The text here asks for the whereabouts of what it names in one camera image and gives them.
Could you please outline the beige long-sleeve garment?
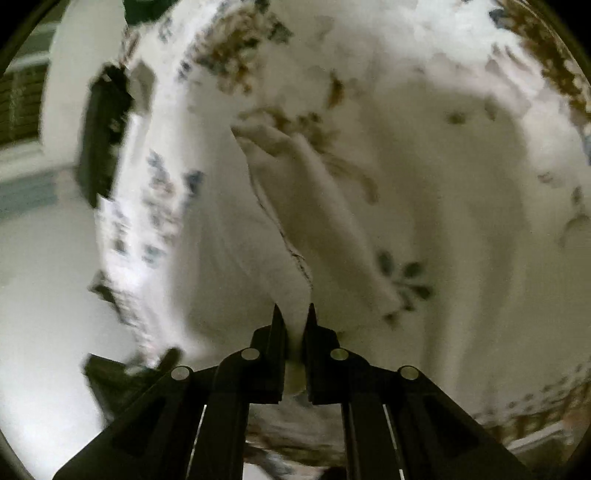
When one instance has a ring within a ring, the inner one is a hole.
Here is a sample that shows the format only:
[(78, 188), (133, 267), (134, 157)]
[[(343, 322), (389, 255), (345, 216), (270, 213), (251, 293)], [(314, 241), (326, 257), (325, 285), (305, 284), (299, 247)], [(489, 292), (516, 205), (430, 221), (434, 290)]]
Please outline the beige long-sleeve garment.
[(298, 352), (315, 305), (377, 366), (420, 361), (421, 320), (389, 271), (413, 222), (378, 162), (384, 107), (373, 85), (337, 75), (269, 78), (246, 96), (204, 78), (159, 87), (153, 145), (174, 186), (149, 355), (177, 346), (211, 365), (273, 305)]

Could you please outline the floral fleece blanket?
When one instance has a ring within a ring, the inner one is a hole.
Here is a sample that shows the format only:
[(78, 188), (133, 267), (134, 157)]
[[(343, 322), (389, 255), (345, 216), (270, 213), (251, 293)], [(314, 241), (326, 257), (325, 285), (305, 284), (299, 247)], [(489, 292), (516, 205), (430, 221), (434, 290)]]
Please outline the floral fleece blanket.
[[(126, 30), (133, 105), (108, 198), (101, 267), (136, 363), (161, 286), (174, 179), (153, 145), (162, 84), (263, 80), (374, 86), (378, 162), (408, 206), (389, 265), (421, 320), (417, 366), (509, 447), (576, 441), (590, 417), (590, 86), (520, 1), (180, 1)], [(228, 353), (245, 345), (274, 308)], [(208, 366), (221, 361), (228, 353)]]

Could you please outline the black device at bed edge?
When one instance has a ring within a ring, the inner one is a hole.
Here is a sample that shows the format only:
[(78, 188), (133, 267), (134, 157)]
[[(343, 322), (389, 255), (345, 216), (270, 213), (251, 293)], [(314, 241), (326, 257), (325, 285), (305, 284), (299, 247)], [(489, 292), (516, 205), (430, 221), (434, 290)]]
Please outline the black device at bed edge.
[(105, 64), (90, 85), (75, 178), (92, 209), (110, 195), (132, 103), (127, 85), (125, 71), (113, 64)]

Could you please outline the window with blinds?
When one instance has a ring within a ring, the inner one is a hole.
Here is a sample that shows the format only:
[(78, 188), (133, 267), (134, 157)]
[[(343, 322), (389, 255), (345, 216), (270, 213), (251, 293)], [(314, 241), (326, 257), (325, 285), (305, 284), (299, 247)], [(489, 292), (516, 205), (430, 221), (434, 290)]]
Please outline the window with blinds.
[(38, 140), (45, 80), (49, 64), (5, 73), (0, 88), (0, 144)]

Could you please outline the dark green cloth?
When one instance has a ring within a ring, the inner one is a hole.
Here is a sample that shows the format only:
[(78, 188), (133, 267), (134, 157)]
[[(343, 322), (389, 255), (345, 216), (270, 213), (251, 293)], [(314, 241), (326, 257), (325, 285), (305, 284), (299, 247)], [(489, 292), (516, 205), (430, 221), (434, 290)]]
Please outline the dark green cloth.
[(123, 0), (124, 18), (129, 26), (157, 21), (177, 0)]

